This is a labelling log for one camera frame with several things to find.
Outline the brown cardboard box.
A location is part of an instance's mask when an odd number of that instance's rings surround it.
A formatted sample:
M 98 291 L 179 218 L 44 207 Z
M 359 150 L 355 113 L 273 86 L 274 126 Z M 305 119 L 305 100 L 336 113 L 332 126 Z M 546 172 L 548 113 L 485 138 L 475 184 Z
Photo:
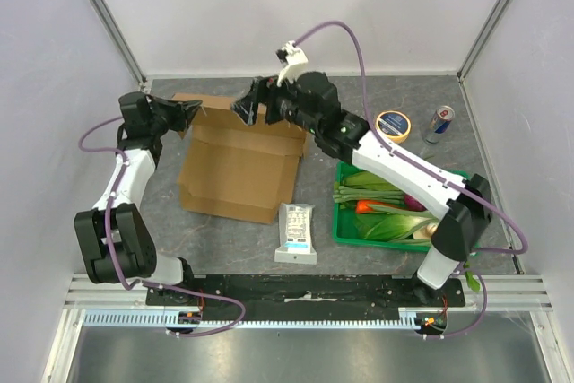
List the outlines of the brown cardboard box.
M 230 110 L 232 97 L 176 93 L 174 101 L 202 101 L 178 176 L 180 206 L 189 212 L 270 224 L 288 204 L 308 134 L 286 121 L 268 125 L 265 108 L 246 126 Z

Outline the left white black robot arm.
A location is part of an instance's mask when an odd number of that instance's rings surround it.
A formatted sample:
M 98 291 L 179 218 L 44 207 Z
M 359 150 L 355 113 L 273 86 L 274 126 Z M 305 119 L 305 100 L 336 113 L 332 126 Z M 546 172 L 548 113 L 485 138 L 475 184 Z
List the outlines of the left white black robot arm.
M 154 245 L 139 211 L 144 190 L 156 171 L 161 139 L 169 131 L 185 133 L 200 100 L 165 100 L 141 91 L 118 100 L 120 125 L 111 148 L 116 165 L 93 208 L 74 217 L 74 230 L 86 274 L 95 283 L 166 285 L 166 295 L 178 305 L 196 297 L 196 282 L 183 258 L 167 257 Z

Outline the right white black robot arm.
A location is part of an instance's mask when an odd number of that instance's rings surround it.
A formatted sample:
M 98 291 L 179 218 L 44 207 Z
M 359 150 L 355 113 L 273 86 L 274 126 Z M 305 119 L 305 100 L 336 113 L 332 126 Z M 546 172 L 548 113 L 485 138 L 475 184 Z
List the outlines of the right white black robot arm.
M 307 72 L 292 83 L 257 77 L 247 94 L 230 105 L 248 126 L 257 122 L 259 108 L 265 108 L 266 124 L 287 121 L 311 133 L 324 154 L 383 178 L 438 219 L 430 250 L 410 285 L 417 303 L 428 306 L 438 300 L 491 222 L 488 181 L 479 175 L 461 178 L 381 136 L 366 119 L 342 108 L 324 73 Z

